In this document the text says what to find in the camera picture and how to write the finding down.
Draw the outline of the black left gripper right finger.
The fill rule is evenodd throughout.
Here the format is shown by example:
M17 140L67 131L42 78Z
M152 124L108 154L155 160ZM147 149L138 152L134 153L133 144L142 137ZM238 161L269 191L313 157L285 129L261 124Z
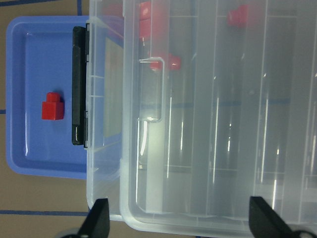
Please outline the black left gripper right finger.
M260 196L250 197L249 228L255 238L306 237L306 231L292 230Z

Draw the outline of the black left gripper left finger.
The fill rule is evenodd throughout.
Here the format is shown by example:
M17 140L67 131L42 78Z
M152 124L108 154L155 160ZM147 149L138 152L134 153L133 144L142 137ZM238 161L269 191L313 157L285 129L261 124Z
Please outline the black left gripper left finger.
M107 198L97 199L77 233L80 238L107 238L109 206Z

